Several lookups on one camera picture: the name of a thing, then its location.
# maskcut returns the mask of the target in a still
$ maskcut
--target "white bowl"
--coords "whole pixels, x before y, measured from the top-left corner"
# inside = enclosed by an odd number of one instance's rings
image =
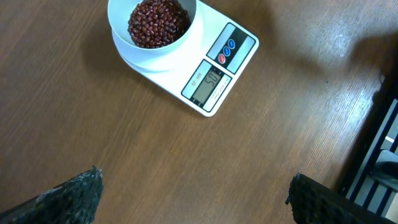
[[[132,41],[127,29],[129,27],[128,22],[132,11],[136,8],[137,4],[141,2],[142,0],[109,0],[108,2],[109,23],[111,24],[114,33],[123,42],[125,42],[129,47],[136,49],[137,54],[159,55],[170,53],[186,41],[189,33],[192,31],[191,27],[184,33],[184,35],[182,35],[181,38],[165,47],[159,47],[158,49],[145,49],[138,47]],[[197,14],[197,0],[178,0],[178,2],[188,11],[188,16],[192,24]]]

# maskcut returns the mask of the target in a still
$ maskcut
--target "adzuki bean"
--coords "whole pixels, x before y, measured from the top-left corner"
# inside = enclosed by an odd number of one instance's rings
[[[133,10],[127,30],[137,46],[153,49],[175,42],[190,25],[177,0],[144,0]]]

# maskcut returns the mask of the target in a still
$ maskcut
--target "wooden table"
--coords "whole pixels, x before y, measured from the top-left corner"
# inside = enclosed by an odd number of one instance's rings
[[[208,119],[132,71],[107,1],[0,2],[0,211],[96,165],[95,223],[292,223],[331,187],[381,85],[394,0],[208,0],[260,47]]]

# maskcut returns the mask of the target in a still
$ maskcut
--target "digital kitchen scale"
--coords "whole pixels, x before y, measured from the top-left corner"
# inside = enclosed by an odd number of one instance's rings
[[[113,39],[131,68],[210,117],[217,112],[242,74],[257,50],[259,40],[200,1],[197,1],[195,20],[197,22],[191,25],[193,31],[177,50],[153,60],[127,52],[114,31]],[[167,66],[170,66],[168,70],[161,69]]]

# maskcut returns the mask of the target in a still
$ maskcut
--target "bowl of beans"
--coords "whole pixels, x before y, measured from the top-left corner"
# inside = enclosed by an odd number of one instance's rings
[[[126,47],[166,54],[184,43],[197,13],[197,0],[109,0],[108,19]]]

